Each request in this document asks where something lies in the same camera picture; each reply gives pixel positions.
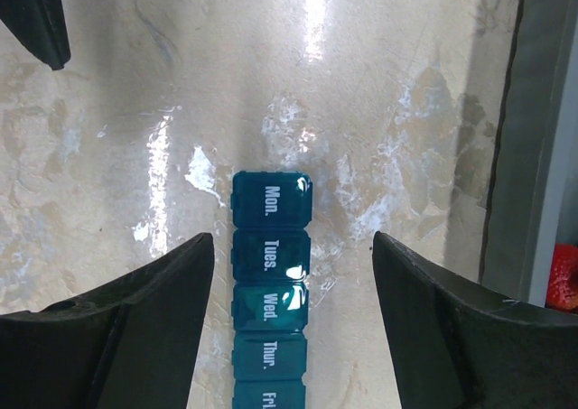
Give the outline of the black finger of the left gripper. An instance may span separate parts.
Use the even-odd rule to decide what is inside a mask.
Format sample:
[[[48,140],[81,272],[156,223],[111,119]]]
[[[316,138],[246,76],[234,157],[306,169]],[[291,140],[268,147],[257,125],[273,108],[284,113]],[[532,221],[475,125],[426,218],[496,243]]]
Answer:
[[[52,70],[70,60],[61,0],[1,0],[1,21],[19,43]]]

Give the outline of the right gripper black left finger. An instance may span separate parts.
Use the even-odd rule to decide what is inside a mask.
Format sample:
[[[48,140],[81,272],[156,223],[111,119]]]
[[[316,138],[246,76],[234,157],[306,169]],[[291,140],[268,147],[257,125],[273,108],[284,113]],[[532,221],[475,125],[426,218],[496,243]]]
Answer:
[[[1,318],[4,408],[183,408],[214,270],[201,233],[38,312]]]

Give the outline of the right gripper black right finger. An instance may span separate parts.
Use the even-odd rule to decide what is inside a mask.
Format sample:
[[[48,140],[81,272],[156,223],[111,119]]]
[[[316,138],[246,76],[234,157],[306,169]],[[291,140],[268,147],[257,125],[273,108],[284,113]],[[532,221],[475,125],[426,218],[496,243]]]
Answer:
[[[575,408],[577,318],[476,284],[386,233],[372,263],[404,408]]]

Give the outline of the teal weekly pill organizer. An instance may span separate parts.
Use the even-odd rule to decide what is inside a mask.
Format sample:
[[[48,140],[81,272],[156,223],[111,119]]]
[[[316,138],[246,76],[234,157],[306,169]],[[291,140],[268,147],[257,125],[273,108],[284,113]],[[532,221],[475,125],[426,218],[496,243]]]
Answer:
[[[303,408],[313,185],[302,172],[237,172],[230,207],[235,408]]]

